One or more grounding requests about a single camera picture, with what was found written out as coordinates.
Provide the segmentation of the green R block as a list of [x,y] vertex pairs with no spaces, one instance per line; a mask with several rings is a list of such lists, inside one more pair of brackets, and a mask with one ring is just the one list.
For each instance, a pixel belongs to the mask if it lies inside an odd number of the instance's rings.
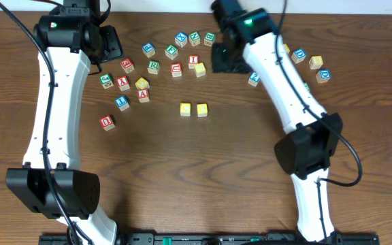
[[150,73],[150,74],[158,75],[159,70],[160,70],[160,62],[150,60],[148,62],[147,70],[148,70],[148,73]]

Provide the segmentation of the yellow C block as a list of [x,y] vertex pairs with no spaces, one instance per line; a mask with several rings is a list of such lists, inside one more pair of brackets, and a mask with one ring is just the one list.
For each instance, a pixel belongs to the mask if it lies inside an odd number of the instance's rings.
[[191,115],[191,104],[190,103],[181,103],[180,104],[180,115],[181,116],[190,116]]

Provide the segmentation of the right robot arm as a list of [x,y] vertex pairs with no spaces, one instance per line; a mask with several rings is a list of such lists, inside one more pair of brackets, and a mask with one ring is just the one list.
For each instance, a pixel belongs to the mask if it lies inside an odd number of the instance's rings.
[[274,152],[293,181],[297,229],[306,241],[322,242],[334,227],[327,186],[321,179],[329,175],[342,120],[338,114],[329,115],[304,86],[284,47],[280,27],[263,8],[248,12],[238,1],[228,0],[215,0],[210,8],[223,34],[223,40],[212,47],[212,71],[253,71],[260,77],[285,133]]

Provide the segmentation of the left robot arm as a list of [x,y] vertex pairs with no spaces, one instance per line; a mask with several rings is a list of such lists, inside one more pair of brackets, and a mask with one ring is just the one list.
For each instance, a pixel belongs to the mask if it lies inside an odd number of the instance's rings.
[[118,59],[123,49],[98,0],[56,3],[27,35],[38,50],[39,94],[29,147],[6,185],[34,213],[67,225],[49,244],[122,244],[118,224],[99,205],[100,181],[80,169],[82,94],[92,66]]

